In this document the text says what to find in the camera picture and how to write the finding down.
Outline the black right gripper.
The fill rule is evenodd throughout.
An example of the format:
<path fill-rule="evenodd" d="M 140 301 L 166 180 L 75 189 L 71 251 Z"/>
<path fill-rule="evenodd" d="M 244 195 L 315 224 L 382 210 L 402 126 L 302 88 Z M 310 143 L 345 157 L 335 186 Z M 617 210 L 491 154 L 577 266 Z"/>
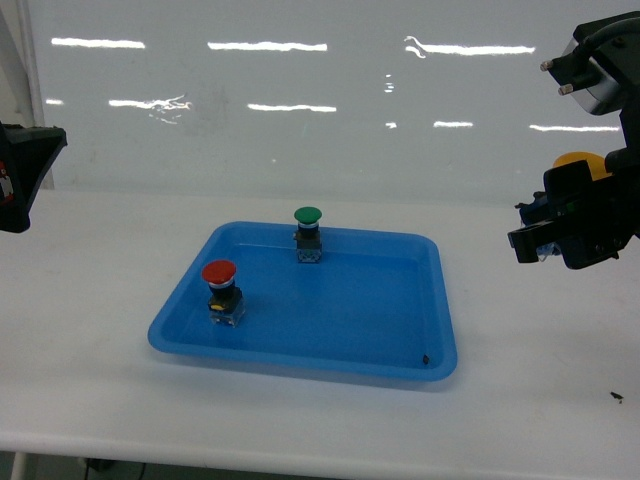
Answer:
<path fill-rule="evenodd" d="M 607 173 L 593 175 L 587 160 L 553 167 L 543 175 L 545 220 L 507 234 L 519 263 L 561 256 L 567 268 L 580 270 L 618 259 L 629 240 L 639 236 L 639 108 L 624 107 L 619 118 L 626 146 L 605 157 L 615 180 L 613 223 L 597 219 L 607 206 Z"/>

